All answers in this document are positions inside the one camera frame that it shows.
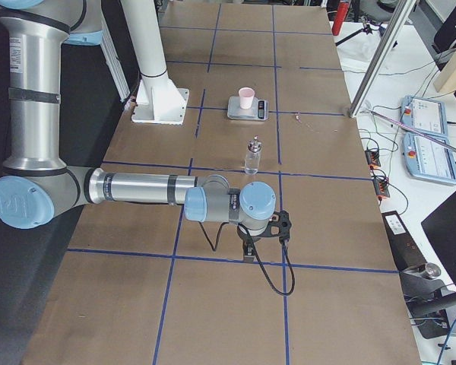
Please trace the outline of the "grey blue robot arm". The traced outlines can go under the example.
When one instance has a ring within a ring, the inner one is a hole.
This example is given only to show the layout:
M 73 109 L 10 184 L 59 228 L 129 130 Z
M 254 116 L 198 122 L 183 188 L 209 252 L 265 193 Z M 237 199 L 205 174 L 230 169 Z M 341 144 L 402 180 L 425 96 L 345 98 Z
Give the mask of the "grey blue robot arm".
M 281 235 L 283 214 L 266 183 L 237 189 L 220 175 L 107 173 L 60 158 L 61 47 L 101 44 L 99 1 L 0 1 L 0 22 L 8 30 L 10 55 L 11 155 L 0 178 L 5 224 L 31 229 L 101 202 L 181 205 L 190 221 L 236 225 L 246 261 L 258 259 L 256 240 Z

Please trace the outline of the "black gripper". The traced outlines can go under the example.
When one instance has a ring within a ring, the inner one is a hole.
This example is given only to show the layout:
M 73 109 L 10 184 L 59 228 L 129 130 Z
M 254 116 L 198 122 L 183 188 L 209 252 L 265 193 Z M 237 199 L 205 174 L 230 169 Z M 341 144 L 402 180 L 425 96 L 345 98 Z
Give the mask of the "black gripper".
M 250 234 L 248 229 L 245 229 L 242 224 L 239 224 L 236 228 L 236 232 L 239 238 L 242 240 L 242 248 L 243 248 L 243 261 L 245 263 L 253 263 L 254 262 L 254 250 L 253 245 L 251 243 L 256 243 L 261 240 L 259 236 L 253 236 Z

